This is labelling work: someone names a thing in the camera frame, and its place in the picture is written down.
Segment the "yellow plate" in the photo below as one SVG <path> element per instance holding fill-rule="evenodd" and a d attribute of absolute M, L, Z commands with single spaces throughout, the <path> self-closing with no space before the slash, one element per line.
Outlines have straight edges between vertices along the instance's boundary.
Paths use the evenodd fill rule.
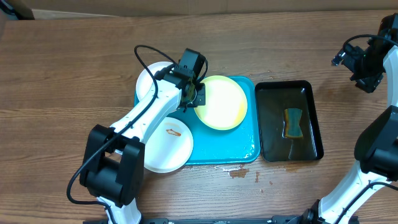
<path fill-rule="evenodd" d="M 205 85 L 205 105 L 194 109 L 206 126 L 227 131 L 243 122 L 248 100 L 243 89 L 229 77 L 213 75 L 201 81 Z"/>

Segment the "green yellow sponge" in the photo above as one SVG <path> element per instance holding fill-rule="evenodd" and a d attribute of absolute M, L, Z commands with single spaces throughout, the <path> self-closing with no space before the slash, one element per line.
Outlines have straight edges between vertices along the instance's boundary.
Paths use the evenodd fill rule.
<path fill-rule="evenodd" d="M 300 127 L 302 110 L 298 108 L 287 108 L 284 110 L 283 137 L 287 139 L 302 139 L 303 134 Z"/>

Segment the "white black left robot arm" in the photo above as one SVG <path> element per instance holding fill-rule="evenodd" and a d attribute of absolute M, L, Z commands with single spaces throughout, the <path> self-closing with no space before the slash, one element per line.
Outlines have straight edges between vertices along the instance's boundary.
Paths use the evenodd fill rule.
<path fill-rule="evenodd" d="M 205 63 L 169 63 L 159 70 L 144 67 L 151 86 L 146 95 L 110 127 L 89 133 L 81 167 L 74 177 L 96 197 L 107 223 L 141 223 L 136 195 L 144 174 L 146 144 L 159 124 L 179 108 L 204 105 Z"/>

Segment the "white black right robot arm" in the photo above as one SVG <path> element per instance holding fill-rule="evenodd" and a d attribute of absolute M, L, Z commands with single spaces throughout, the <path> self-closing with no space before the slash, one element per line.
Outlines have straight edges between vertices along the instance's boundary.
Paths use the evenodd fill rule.
<path fill-rule="evenodd" d="M 368 34 L 368 47 L 346 40 L 331 63 L 352 72 L 356 87 L 372 93 L 387 78 L 387 109 L 359 136 L 355 162 L 342 181 L 302 215 L 287 223 L 357 223 L 354 213 L 383 187 L 397 181 L 397 14 L 382 19 L 378 33 Z"/>

